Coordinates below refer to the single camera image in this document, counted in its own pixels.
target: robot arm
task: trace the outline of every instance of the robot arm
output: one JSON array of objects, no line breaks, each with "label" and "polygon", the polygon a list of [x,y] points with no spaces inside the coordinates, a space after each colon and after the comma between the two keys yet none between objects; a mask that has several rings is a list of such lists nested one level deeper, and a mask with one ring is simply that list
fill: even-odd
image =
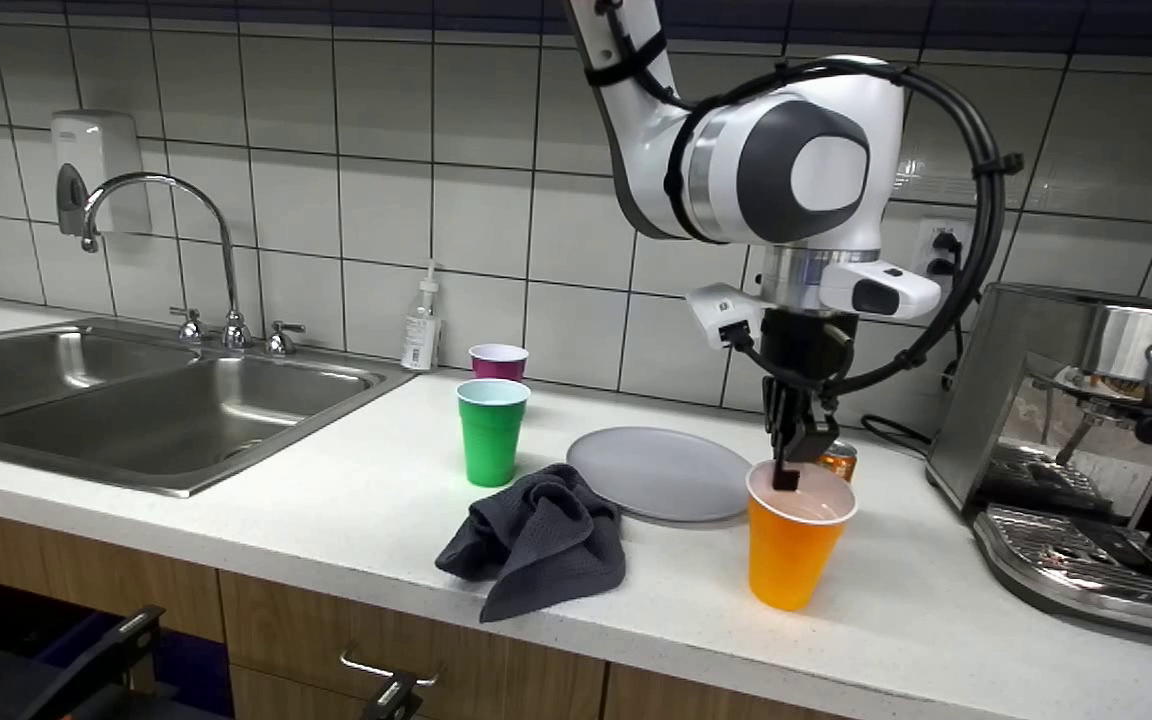
[{"label": "robot arm", "polygon": [[[694,108],[673,88],[656,0],[567,0],[608,134],[618,194],[641,236],[770,249],[760,298],[736,287],[694,297],[712,341],[754,354],[775,450],[794,464],[837,439],[837,395],[918,369],[971,305],[1000,245],[1000,156],[971,102],[879,61],[775,63]],[[975,181],[971,255],[941,305],[941,284],[879,258],[905,88],[923,91],[965,130]],[[850,376],[858,316],[914,319],[941,305],[923,334],[877,371]]]}]

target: coffee machine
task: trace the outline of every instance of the coffee machine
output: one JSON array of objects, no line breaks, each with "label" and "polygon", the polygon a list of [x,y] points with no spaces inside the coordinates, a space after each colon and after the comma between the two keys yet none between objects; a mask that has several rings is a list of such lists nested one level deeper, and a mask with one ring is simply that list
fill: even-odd
[{"label": "coffee machine", "polygon": [[1152,633],[1152,305],[988,287],[927,477],[1017,596]]}]

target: drawer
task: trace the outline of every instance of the drawer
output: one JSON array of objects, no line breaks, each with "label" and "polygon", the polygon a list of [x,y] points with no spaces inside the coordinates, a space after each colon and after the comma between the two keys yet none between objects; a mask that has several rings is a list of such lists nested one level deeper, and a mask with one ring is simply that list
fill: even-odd
[{"label": "drawer", "polygon": [[810,709],[789,709],[758,697],[736,697],[673,674],[612,668],[604,720],[831,720]]},{"label": "drawer", "polygon": [[451,624],[330,598],[248,576],[220,576],[230,660],[339,697],[373,697],[380,680],[339,668],[365,664],[435,674],[425,717],[442,720],[597,720],[604,664],[518,642]]},{"label": "drawer", "polygon": [[217,570],[199,565],[0,520],[0,582],[113,616],[162,602],[164,628],[225,638]]},{"label": "drawer", "polygon": [[339,697],[339,691],[323,691],[323,687],[305,687],[269,671],[253,671],[242,664],[230,664],[230,680],[232,680],[232,711],[242,720],[362,720],[365,717],[365,699],[356,697]]}]

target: sink basin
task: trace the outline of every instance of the sink basin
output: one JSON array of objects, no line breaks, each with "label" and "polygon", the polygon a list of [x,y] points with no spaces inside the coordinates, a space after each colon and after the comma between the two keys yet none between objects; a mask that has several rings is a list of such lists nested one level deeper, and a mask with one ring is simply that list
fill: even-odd
[{"label": "sink basin", "polygon": [[96,382],[184,369],[191,354],[153,332],[57,322],[0,334],[0,413]]},{"label": "sink basin", "polygon": [[0,461],[191,494],[404,382],[353,359],[199,354],[117,332],[0,341]]}]

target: soap bottle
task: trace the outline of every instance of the soap bottle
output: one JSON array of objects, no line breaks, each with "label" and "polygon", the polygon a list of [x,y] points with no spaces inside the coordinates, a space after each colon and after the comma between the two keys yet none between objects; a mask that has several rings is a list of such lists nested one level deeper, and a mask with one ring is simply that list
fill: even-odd
[{"label": "soap bottle", "polygon": [[435,311],[435,297],[442,297],[442,281],[435,281],[435,262],[425,262],[425,281],[419,281],[419,298],[409,316],[409,341],[404,341],[404,354],[402,362],[409,371],[428,371],[435,342],[442,342],[442,311]]}]

